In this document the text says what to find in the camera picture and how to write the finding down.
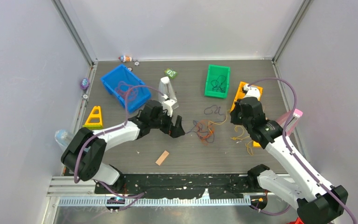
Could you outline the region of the right yellow triangle block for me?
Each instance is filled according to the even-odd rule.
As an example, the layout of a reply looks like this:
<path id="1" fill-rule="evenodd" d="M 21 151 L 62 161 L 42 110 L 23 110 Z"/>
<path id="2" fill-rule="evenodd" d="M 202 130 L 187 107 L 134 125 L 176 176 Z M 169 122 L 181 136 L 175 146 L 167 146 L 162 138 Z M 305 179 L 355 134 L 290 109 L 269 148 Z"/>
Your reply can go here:
<path id="1" fill-rule="evenodd" d="M 261 147 L 261 145 L 258 142 L 253 141 L 253 147 Z"/>

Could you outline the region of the tan wooden stick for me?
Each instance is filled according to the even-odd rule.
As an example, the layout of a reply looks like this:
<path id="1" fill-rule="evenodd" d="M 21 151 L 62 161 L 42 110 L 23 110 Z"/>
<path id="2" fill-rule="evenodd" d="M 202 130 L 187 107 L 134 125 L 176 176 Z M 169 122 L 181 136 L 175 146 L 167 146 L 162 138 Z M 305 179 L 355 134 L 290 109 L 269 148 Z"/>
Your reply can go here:
<path id="1" fill-rule="evenodd" d="M 169 152 L 165 150 L 165 151 L 159 156 L 159 158 L 155 161 L 155 163 L 156 163 L 158 166 L 161 166 L 161 164 L 165 161 L 165 159 L 168 157 L 168 155 L 169 155 Z"/>

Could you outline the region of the yellow triangle block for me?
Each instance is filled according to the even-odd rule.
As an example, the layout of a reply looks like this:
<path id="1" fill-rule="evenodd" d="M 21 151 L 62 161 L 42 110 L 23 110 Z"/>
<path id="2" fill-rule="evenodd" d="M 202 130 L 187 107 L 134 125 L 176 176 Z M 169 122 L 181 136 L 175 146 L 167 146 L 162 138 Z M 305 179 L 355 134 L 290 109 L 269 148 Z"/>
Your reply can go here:
<path id="1" fill-rule="evenodd" d="M 88 115 L 82 127 L 88 128 L 90 130 L 103 129 L 101 106 L 94 106 L 92 108 L 90 114 Z"/>
<path id="2" fill-rule="evenodd" d="M 253 147 L 261 147 L 261 145 L 258 142 L 253 141 Z"/>

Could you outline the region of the green number tile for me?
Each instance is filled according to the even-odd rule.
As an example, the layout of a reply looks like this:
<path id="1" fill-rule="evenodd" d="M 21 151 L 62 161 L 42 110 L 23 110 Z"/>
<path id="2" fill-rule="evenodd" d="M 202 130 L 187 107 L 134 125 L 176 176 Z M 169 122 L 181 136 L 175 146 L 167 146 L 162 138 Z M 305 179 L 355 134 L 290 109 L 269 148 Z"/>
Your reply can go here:
<path id="1" fill-rule="evenodd" d="M 174 71 L 174 70 L 172 70 L 172 69 L 166 69 L 165 70 L 165 75 L 167 76 L 167 77 L 169 77 L 170 79 L 174 79 L 176 76 L 177 76 L 177 72 L 176 71 Z"/>

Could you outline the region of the orange plastic bin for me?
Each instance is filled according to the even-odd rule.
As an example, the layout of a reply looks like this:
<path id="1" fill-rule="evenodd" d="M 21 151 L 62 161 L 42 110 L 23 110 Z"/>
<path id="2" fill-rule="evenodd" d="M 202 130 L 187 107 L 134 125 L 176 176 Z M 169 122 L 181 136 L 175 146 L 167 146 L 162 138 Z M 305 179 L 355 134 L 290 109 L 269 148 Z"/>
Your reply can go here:
<path id="1" fill-rule="evenodd" d="M 240 84 L 239 84 L 239 86 L 238 86 L 238 89 L 237 89 L 237 92 L 236 92 L 236 95 L 235 95 L 235 98 L 234 98 L 234 101 L 233 101 L 233 103 L 232 103 L 232 106 L 231 106 L 230 111 L 233 111 L 233 110 L 234 110 L 235 102 L 236 102 L 238 99 L 242 99 L 242 98 L 245 97 L 246 94 L 243 92 L 243 87 L 244 87 L 245 85 L 248 85 L 248 83 L 246 83 L 246 82 L 240 82 Z M 259 91 L 260 93 L 256 93 L 256 94 L 254 94 L 254 95 L 252 95 L 252 96 L 257 97 L 257 99 L 260 101 L 261 95 L 262 95 L 262 93 L 263 93 L 263 88 L 260 87 L 260 86 L 256 86 L 256 85 L 252 85 L 251 88 L 257 88 L 257 89 L 258 89 L 258 91 Z"/>

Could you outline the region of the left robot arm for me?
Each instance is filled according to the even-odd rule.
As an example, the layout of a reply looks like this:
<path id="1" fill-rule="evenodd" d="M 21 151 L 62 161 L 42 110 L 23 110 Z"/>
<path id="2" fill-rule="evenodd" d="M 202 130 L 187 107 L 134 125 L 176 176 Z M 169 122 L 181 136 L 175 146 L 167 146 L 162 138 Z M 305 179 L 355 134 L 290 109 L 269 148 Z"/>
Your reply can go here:
<path id="1" fill-rule="evenodd" d="M 185 135 L 182 117 L 177 116 L 176 122 L 172 122 L 173 111 L 177 107 L 174 99 L 162 102 L 148 100 L 136 116 L 120 125 L 95 131 L 83 127 L 76 134 L 70 133 L 68 139 L 57 134 L 56 141 L 63 149 L 61 162 L 71 171 L 77 171 L 80 180 L 104 182 L 111 192 L 119 193 L 124 189 L 124 176 L 112 165 L 102 162 L 105 151 L 138 140 L 152 129 L 158 129 L 172 138 Z"/>

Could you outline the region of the left yellow triangle block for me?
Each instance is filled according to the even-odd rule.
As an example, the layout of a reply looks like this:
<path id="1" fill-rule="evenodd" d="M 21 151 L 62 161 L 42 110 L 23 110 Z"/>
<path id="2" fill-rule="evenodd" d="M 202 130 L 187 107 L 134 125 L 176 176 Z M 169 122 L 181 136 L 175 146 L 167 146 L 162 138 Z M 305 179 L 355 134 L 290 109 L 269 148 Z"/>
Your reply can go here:
<path id="1" fill-rule="evenodd" d="M 88 115 L 82 127 L 88 128 L 90 130 L 103 129 L 101 106 L 94 106 L 92 108 L 90 114 Z"/>

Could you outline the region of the red object at corner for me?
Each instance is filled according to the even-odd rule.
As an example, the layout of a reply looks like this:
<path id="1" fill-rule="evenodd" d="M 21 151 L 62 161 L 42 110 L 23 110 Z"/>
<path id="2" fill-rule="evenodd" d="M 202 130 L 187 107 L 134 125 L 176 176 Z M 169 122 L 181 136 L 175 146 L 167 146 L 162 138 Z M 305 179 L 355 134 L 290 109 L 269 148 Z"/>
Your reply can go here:
<path id="1" fill-rule="evenodd" d="M 298 217 L 296 220 L 288 222 L 287 224 L 304 224 L 304 222 Z"/>

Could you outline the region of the purple small toy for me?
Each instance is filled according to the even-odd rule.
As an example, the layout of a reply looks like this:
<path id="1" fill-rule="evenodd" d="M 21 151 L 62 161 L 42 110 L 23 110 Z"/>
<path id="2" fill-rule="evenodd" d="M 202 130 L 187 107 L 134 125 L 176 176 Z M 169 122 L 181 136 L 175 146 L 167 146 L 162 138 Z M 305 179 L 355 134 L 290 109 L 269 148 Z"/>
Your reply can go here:
<path id="1" fill-rule="evenodd" d="M 89 85 L 90 85 L 90 81 L 88 78 L 84 78 L 80 82 L 80 88 L 84 91 L 88 89 Z"/>

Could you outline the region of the blue plastic bin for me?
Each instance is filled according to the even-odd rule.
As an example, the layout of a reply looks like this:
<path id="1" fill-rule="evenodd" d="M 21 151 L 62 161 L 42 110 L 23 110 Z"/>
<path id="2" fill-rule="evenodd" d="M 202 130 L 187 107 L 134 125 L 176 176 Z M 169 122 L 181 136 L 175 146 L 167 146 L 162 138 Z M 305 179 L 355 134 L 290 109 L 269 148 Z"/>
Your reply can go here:
<path id="1" fill-rule="evenodd" d="M 123 64 L 100 78 L 106 91 L 114 96 L 129 113 L 143 106 L 151 98 L 145 83 Z"/>

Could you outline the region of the pink metronome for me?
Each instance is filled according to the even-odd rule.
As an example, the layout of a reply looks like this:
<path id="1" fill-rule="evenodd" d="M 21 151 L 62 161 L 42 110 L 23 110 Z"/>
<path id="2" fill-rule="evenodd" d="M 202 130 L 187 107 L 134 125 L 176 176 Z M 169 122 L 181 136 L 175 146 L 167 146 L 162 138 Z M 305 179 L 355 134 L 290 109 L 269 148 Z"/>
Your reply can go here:
<path id="1" fill-rule="evenodd" d="M 293 133 L 302 115 L 303 112 L 301 110 L 295 109 L 293 115 L 291 114 L 291 111 L 288 111 L 281 117 L 279 117 L 276 122 L 283 128 L 286 120 L 289 119 L 289 123 L 286 128 L 286 135 L 290 136 Z"/>

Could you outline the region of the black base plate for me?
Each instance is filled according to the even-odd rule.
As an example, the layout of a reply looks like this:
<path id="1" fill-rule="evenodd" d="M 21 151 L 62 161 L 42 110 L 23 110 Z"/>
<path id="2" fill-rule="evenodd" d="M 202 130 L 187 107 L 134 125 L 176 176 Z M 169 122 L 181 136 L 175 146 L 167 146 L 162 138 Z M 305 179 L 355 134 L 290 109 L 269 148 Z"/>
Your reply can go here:
<path id="1" fill-rule="evenodd" d="M 241 198 L 246 193 L 269 192 L 252 182 L 247 174 L 124 174 L 113 185 L 96 181 L 96 194 L 115 192 L 144 199 L 199 199 L 208 193 L 211 199 Z"/>

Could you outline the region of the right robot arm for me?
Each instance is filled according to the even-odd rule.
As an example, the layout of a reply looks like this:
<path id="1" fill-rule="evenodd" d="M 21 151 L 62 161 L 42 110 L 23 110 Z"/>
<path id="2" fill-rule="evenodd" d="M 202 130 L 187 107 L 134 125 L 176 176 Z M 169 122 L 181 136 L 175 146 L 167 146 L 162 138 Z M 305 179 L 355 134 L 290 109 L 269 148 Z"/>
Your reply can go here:
<path id="1" fill-rule="evenodd" d="M 266 119 L 256 97 L 237 100 L 230 116 L 231 122 L 243 125 L 251 139 L 277 159 L 294 180 L 290 183 L 261 164 L 247 179 L 252 191 L 266 189 L 276 194 L 296 209 L 305 224 L 327 224 L 343 214 L 348 198 L 346 189 L 333 186 L 302 157 L 282 127 Z"/>

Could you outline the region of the green plastic bin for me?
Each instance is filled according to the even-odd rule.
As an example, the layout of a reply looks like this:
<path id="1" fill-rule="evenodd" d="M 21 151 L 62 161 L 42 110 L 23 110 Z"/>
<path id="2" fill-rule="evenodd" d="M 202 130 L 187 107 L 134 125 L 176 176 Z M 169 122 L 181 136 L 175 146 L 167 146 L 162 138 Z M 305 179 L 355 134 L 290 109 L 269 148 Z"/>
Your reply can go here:
<path id="1" fill-rule="evenodd" d="M 208 66 L 204 96 L 226 98 L 230 87 L 230 67 L 210 64 Z"/>

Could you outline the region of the blue transparent metronome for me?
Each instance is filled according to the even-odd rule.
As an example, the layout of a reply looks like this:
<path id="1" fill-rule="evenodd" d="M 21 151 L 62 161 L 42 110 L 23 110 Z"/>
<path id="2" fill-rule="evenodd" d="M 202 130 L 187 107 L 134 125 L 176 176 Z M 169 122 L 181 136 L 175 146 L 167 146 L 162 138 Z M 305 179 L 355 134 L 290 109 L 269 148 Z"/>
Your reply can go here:
<path id="1" fill-rule="evenodd" d="M 74 136 L 75 135 L 72 132 L 65 130 L 65 129 L 56 131 L 55 140 L 63 153 L 66 151 L 67 147 L 73 140 Z"/>

